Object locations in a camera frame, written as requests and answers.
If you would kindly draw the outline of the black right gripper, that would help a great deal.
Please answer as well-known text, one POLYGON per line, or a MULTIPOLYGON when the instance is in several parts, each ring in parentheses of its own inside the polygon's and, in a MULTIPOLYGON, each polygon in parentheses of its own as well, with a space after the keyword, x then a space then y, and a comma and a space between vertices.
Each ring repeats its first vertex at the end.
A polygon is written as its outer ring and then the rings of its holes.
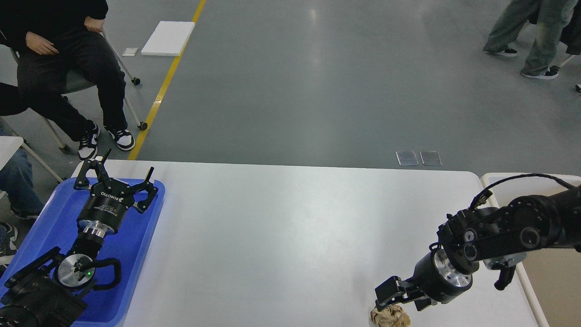
POLYGON ((389 306, 413 302, 416 310, 422 311, 437 303, 451 302, 472 285, 473 276, 455 269, 445 251, 438 248, 416 263, 412 277, 401 280, 392 276, 376 287, 375 307, 383 311, 389 306), (419 291, 411 291, 414 286, 419 291))

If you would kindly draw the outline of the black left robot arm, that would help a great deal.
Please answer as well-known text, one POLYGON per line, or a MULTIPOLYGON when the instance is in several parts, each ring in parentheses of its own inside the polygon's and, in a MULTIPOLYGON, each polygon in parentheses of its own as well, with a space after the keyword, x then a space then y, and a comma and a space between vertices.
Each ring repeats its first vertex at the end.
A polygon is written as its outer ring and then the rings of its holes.
POLYGON ((108 175, 106 158, 60 184, 1 278, 3 327, 113 327, 125 315, 165 188, 108 175))

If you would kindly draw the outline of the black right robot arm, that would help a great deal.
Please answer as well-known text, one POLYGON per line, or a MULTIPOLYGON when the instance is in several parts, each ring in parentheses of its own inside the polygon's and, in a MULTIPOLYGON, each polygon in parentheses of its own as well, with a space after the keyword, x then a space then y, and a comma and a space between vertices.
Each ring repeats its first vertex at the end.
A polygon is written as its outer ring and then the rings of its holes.
POLYGON ((446 304, 473 285, 473 274, 484 262, 498 270, 497 290, 512 281, 517 263, 527 252, 544 248, 580 250, 580 187, 552 177, 565 190, 554 195, 524 195, 500 208, 484 207, 492 196, 486 186, 467 209, 448 214, 438 227, 437 242, 403 281, 388 278, 376 289, 379 311, 398 303, 414 302, 416 309, 446 304))

